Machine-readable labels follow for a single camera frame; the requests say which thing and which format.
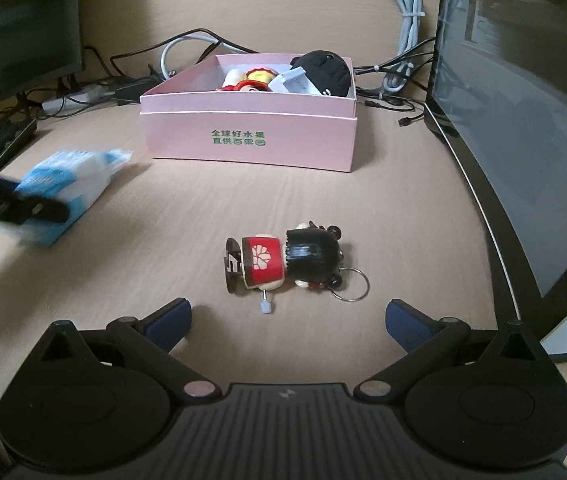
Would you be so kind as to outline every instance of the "wooden desk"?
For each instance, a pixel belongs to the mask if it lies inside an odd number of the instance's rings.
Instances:
[[[0,397],[51,321],[102,328],[177,296],[192,302],[194,322],[174,355],[222,386],[352,387],[403,355],[384,328],[391,298],[495,327],[482,220],[448,148],[423,123],[400,128],[400,115],[361,107],[355,171],[343,174],[151,160],[138,111],[46,121],[45,135],[4,172],[22,177],[57,150],[134,150],[131,167],[53,247],[0,234]],[[260,294],[226,292],[228,236],[283,235],[308,219],[342,228],[346,263],[372,282],[365,300],[292,287],[272,294],[275,311],[265,316]]]

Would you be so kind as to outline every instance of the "plastic packaging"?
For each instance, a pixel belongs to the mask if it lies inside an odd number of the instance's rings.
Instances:
[[[30,219],[6,230],[22,240],[51,245],[83,215],[130,160],[131,152],[57,152],[37,164],[17,186],[23,194],[38,194],[67,203],[70,217],[64,224]]]

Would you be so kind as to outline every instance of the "metal ring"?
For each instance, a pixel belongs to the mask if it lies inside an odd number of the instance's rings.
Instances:
[[[361,270],[355,269],[355,267],[341,267],[341,269],[339,269],[339,272],[341,272],[342,270],[352,270],[353,272],[356,272],[357,274],[363,276],[363,278],[365,279],[366,290],[358,298],[352,298],[352,299],[339,296],[333,289],[329,288],[328,290],[331,292],[331,294],[335,298],[337,298],[337,300],[345,301],[346,303],[355,303],[355,301],[361,301],[363,298],[368,296],[368,293],[370,292],[370,280],[368,279],[368,276],[366,276],[363,272],[361,272]]]

